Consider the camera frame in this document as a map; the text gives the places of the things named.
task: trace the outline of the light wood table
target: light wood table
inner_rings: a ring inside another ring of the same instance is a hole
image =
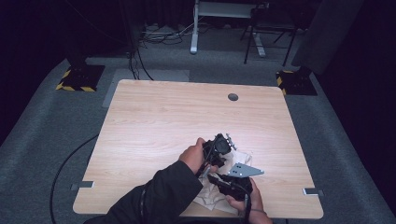
[[[237,101],[228,99],[230,93]],[[321,218],[314,188],[283,93],[277,87],[120,81],[74,203],[80,214],[105,214],[135,186],[178,159],[198,137],[229,133],[263,169],[254,176],[269,217]],[[232,217],[192,203],[182,216]]]

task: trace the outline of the wooden tabletop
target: wooden tabletop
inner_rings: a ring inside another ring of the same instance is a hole
[[[237,101],[228,98],[230,93]],[[321,218],[314,188],[283,93],[276,87],[162,81],[120,81],[74,203],[80,214],[105,214],[135,186],[178,159],[198,137],[229,133],[252,155],[269,217]],[[231,217],[192,203],[182,216]]]

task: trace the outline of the yellow and black hazard tape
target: yellow and black hazard tape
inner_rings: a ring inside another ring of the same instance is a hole
[[[64,81],[68,78],[70,75],[71,69],[69,68],[65,73],[64,76],[62,77],[61,81],[59,84],[56,86],[55,90],[64,90],[64,91],[96,91],[96,87],[90,87],[90,86],[78,86],[78,85],[65,85]]]

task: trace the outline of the chair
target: chair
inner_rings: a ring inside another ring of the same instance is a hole
[[[290,17],[289,13],[285,10],[283,5],[266,2],[257,4],[255,8],[251,9],[250,15],[250,22],[241,36],[242,40],[245,37],[246,32],[249,32],[244,63],[247,63],[248,53],[251,47],[264,47],[251,44],[251,40],[254,38],[255,34],[280,32],[280,35],[274,41],[274,43],[276,43],[280,39],[280,37],[283,36],[283,34],[290,32],[291,38],[289,42],[289,47],[285,56],[285,60],[282,64],[282,66],[285,66],[290,54],[290,49],[293,44],[294,37],[298,29],[297,26],[294,24],[293,19]]]

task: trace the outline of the black sleeve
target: black sleeve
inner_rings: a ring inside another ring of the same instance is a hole
[[[97,221],[85,223],[142,223],[140,198],[145,192],[146,223],[172,223],[189,206],[202,188],[201,182],[183,161],[158,171],[147,186],[139,186],[120,198]]]

